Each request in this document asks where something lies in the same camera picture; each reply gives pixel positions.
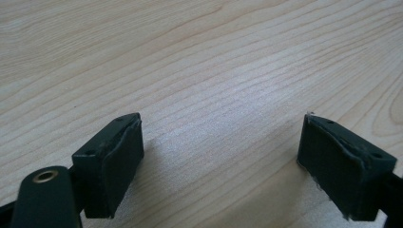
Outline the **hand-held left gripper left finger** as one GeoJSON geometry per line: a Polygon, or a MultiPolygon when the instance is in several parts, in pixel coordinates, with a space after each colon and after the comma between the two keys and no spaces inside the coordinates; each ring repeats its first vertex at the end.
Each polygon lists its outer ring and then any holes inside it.
{"type": "Polygon", "coordinates": [[[143,157],[139,113],[114,119],[72,155],[87,218],[114,218],[143,157]]]}

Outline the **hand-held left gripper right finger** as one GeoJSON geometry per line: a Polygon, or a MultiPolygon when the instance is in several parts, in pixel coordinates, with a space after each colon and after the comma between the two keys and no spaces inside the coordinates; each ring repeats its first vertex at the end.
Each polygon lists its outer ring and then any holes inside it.
{"type": "Polygon", "coordinates": [[[397,220],[397,158],[342,125],[306,115],[297,162],[347,218],[397,220]]]}

